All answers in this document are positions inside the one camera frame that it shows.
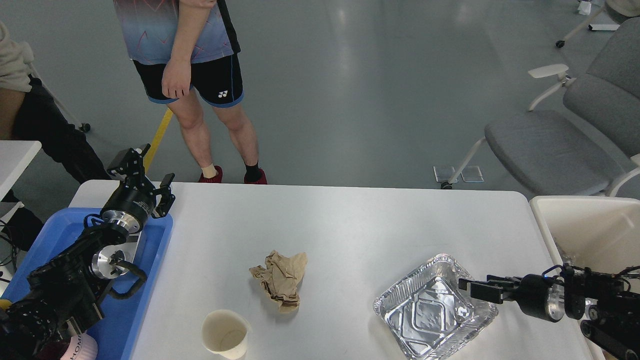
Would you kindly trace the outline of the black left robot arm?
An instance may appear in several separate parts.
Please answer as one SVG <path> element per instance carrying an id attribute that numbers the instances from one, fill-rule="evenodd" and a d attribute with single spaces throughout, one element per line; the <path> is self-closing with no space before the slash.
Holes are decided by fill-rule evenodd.
<path id="1" fill-rule="evenodd" d="M 150 144 L 122 150 L 107 169 L 122 176 L 93 220 L 87 215 L 73 244 L 27 276 L 29 292 L 1 312 L 1 358 L 32 360 L 47 344 L 89 330 L 105 317 L 106 297 L 134 297 L 148 275 L 134 264 L 149 218 L 169 214 L 173 173 L 155 187 L 144 159 Z"/>

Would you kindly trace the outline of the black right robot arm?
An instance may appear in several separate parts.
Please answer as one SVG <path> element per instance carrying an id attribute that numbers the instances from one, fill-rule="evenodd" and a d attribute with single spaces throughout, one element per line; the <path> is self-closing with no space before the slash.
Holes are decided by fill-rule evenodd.
<path id="1" fill-rule="evenodd" d="M 562 317 L 580 321 L 585 338 L 618 360 L 640 355 L 640 296 L 631 290 L 639 267 L 618 273 L 602 273 L 568 263 L 557 265 L 550 275 L 494 276 L 485 281 L 461 278 L 460 290 L 474 299 L 500 305 L 514 301 L 522 313 L 549 322 Z"/>

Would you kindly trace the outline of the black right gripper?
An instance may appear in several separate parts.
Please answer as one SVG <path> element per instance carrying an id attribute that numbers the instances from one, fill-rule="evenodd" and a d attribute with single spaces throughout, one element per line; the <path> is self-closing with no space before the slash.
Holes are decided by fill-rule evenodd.
<path id="1" fill-rule="evenodd" d="M 486 281 L 458 279 L 458 289 L 469 291 L 471 298 L 502 305 L 516 301 L 522 313 L 549 322 L 565 316 L 565 290 L 548 276 L 487 275 Z"/>

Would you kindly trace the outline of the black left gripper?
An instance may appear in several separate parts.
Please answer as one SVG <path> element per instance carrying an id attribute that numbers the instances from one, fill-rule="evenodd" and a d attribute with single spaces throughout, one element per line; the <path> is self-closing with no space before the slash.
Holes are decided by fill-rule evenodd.
<path id="1" fill-rule="evenodd" d="M 143 161 L 150 148 L 151 144 L 144 144 L 142 148 L 124 149 L 107 166 L 111 177 L 124 181 L 101 209 L 100 218 L 124 228 L 128 234 L 140 232 L 149 217 L 166 217 L 173 205 L 170 185 L 175 173 L 165 174 L 159 187 L 154 187 L 146 177 Z"/>

